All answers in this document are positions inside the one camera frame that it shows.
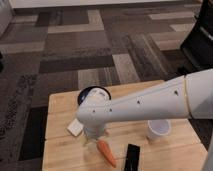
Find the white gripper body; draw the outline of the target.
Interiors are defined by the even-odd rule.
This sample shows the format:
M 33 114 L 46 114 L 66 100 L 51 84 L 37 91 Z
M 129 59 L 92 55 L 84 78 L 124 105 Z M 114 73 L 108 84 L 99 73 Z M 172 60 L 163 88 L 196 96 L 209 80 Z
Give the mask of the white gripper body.
M 105 123 L 84 123 L 83 131 L 89 139 L 98 139 L 106 131 Z

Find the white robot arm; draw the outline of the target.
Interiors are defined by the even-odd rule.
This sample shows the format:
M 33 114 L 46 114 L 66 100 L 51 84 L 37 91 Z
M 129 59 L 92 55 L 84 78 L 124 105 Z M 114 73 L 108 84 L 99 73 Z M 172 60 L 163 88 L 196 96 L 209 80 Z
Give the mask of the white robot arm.
M 213 119 L 213 68 L 176 77 L 127 96 L 107 99 L 92 89 L 76 112 L 89 138 L 111 122 L 159 119 Z

